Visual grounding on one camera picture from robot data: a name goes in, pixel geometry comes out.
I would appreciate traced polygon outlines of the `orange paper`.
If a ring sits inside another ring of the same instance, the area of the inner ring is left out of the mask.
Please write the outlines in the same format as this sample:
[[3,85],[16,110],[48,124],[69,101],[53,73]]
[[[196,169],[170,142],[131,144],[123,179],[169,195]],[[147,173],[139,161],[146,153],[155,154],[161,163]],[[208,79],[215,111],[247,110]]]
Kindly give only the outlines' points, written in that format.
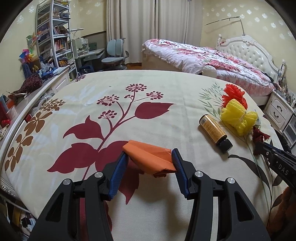
[[155,178],[166,177],[177,171],[171,158],[171,149],[133,140],[129,140],[122,149],[138,168]]

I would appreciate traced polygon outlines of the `plastic drawer unit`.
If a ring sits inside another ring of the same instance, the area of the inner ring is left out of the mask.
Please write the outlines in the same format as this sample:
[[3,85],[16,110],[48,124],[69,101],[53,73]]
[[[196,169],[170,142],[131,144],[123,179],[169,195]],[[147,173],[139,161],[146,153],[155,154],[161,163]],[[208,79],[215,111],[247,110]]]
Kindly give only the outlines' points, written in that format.
[[292,115],[285,129],[283,130],[283,134],[287,139],[289,147],[292,149],[295,145],[296,141],[296,129],[295,129],[295,114]]

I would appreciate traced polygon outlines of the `dark red ribbon bow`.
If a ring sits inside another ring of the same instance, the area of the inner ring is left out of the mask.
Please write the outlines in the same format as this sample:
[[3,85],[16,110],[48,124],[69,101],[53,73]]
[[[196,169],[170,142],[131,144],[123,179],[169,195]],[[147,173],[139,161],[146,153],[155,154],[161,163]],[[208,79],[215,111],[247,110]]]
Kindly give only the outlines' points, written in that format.
[[255,150],[253,151],[254,156],[260,154],[257,150],[258,143],[263,143],[265,140],[268,140],[270,135],[263,133],[257,126],[253,126],[252,141],[255,144]]

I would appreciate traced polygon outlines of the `white nightstand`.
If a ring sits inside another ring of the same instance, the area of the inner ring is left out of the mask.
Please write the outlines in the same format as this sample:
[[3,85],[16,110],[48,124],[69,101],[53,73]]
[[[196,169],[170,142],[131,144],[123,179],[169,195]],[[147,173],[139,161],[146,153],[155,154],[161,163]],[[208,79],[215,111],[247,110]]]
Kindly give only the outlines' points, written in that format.
[[295,110],[276,91],[273,91],[265,106],[264,114],[271,126],[282,133],[289,123]]

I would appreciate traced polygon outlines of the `amber bottle black cap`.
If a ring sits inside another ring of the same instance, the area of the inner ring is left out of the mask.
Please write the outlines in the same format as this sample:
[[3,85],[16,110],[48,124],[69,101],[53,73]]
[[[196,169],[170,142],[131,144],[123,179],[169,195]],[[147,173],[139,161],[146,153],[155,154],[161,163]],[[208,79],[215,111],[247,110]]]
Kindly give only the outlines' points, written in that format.
[[199,124],[222,153],[227,153],[233,147],[226,133],[209,114],[203,115]]

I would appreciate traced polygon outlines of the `red foam fruit net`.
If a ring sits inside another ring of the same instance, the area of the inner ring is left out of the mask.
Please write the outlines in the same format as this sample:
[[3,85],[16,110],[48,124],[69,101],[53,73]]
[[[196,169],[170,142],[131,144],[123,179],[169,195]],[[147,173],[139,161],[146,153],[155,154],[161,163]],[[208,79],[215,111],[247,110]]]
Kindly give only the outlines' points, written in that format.
[[244,98],[245,92],[239,89],[234,84],[226,84],[224,88],[225,94],[222,95],[222,106],[225,108],[229,101],[236,99],[245,109],[248,109],[246,99]]

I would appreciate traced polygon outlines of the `floral cream bedsheet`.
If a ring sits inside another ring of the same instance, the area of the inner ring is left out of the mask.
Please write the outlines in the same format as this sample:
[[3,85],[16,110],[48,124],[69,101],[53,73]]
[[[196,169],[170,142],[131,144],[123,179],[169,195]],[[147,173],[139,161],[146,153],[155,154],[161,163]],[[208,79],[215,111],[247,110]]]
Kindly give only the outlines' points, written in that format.
[[[178,148],[183,159],[218,180],[233,177],[267,224],[287,185],[244,137],[220,122],[228,82],[181,72],[125,70],[87,74],[62,88],[12,138],[2,157],[16,196],[38,218],[66,178],[81,181],[117,159],[130,140]],[[199,126],[213,116],[233,147],[223,154]],[[175,174],[155,178],[129,161],[111,202],[114,240],[184,240],[193,201]]]

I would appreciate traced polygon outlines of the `pink floral quilt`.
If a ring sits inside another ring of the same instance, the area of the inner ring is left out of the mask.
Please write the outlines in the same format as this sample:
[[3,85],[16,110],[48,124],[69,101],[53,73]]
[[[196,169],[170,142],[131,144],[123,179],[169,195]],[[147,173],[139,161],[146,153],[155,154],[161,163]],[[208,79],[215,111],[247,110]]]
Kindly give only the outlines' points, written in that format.
[[218,79],[242,87],[250,96],[266,96],[274,90],[266,74],[231,54],[164,39],[150,39],[142,45],[142,68],[145,70],[199,75],[206,65],[216,68]]

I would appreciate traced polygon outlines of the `round white cushion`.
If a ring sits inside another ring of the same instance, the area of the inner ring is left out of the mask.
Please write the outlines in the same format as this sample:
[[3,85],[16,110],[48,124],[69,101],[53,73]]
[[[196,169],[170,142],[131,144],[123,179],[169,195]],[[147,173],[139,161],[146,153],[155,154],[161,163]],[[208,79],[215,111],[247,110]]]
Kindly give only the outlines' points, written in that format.
[[217,78],[217,70],[211,65],[206,65],[205,67],[203,67],[202,75],[211,78]]

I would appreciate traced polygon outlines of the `white tufted bed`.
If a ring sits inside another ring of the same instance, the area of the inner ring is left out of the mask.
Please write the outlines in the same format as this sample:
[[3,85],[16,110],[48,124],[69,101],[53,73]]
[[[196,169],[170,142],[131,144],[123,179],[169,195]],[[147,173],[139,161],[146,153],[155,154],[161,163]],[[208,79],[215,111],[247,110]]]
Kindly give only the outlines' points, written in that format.
[[265,105],[278,78],[284,77],[286,63],[282,61],[278,68],[262,45],[242,35],[230,39],[219,36],[215,48],[150,39],[142,45],[142,68],[224,80],[243,88],[257,105]]

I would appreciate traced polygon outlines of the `white study desk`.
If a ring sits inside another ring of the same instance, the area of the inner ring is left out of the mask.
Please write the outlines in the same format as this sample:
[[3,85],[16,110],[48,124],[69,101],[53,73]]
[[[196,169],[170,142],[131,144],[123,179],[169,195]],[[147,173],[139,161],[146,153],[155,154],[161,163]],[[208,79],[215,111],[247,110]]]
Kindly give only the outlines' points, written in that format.
[[71,40],[73,55],[75,59],[75,65],[77,75],[83,75],[85,73],[94,72],[92,64],[93,60],[100,59],[104,55],[105,49],[97,47],[92,49],[88,43],[87,38],[77,38]]

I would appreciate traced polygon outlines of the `colourful pinwheel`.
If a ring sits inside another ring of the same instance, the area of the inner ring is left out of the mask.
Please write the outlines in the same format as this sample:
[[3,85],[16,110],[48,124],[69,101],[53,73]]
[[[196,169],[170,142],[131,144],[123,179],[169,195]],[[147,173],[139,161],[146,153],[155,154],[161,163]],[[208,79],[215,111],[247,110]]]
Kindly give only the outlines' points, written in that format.
[[31,53],[29,49],[22,49],[19,60],[22,63],[30,63],[34,59],[35,54]]

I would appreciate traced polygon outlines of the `grey desk chair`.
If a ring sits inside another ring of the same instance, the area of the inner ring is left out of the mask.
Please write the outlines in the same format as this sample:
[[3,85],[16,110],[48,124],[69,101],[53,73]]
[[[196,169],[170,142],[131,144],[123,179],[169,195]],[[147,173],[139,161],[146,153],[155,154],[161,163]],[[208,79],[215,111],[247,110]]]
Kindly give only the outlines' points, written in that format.
[[130,56],[129,52],[125,50],[123,52],[123,44],[125,38],[110,40],[107,44],[107,57],[102,59],[102,63],[105,67],[104,71],[112,70],[126,70],[125,60]]

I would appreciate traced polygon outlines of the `white bookshelf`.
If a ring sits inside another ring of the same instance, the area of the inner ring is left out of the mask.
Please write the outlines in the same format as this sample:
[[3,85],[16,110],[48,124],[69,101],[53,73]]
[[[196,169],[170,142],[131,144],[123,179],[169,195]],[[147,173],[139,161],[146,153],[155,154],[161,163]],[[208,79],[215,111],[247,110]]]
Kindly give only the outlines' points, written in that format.
[[69,1],[39,1],[36,8],[35,30],[40,34],[37,53],[44,63],[55,68],[69,67],[76,74],[70,32]]

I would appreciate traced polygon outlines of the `beige curtains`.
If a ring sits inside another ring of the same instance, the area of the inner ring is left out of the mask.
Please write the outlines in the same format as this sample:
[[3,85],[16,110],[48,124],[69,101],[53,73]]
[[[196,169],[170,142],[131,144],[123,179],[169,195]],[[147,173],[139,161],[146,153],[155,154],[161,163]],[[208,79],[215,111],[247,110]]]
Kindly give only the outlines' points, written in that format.
[[123,38],[127,63],[142,62],[142,45],[165,39],[198,46],[202,33],[202,1],[107,1],[107,40]]

